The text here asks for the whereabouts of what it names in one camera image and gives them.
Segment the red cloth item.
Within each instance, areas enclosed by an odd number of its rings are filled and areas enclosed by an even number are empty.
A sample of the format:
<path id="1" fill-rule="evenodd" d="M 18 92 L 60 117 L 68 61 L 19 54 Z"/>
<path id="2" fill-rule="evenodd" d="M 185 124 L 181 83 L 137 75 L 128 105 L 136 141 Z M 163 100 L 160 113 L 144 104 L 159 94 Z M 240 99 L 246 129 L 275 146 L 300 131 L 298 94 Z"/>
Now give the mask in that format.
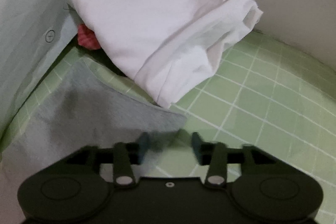
<path id="1" fill-rule="evenodd" d="M 87 50 L 99 50 L 101 48 L 95 33 L 85 24 L 80 24 L 77 29 L 77 43 Z"/>

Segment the white folded shirt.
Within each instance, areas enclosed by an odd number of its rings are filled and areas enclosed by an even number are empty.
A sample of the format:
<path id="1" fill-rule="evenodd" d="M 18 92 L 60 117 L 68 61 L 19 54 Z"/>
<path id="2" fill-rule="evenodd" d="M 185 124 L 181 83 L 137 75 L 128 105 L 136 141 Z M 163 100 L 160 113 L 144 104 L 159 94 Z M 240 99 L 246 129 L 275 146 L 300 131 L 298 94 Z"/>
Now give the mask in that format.
<path id="1" fill-rule="evenodd" d="M 168 108 L 262 16 L 254 0 L 67 0 L 112 62 Z"/>

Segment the green grid cutting mat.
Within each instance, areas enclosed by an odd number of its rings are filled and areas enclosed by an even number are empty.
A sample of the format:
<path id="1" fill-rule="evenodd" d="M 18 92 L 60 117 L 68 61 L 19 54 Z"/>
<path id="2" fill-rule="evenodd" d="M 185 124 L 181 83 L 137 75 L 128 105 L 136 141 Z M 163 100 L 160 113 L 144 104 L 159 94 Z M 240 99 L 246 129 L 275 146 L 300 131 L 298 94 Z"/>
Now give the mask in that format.
<path id="1" fill-rule="evenodd" d="M 251 32 L 223 53 L 214 77 L 171 106 L 187 123 L 150 176 L 204 175 L 192 132 L 230 147 L 254 144 L 321 183 L 319 223 L 335 223 L 335 71 L 269 36 Z"/>

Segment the pale blue printed bedsheet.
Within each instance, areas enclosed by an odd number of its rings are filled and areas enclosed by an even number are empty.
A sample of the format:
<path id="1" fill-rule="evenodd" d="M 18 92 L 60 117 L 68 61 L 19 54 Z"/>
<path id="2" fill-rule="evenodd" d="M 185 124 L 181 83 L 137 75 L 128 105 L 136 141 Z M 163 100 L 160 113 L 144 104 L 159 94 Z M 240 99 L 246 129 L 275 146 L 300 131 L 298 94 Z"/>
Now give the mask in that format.
<path id="1" fill-rule="evenodd" d="M 1 132 L 76 32 L 66 0 L 1 0 Z"/>

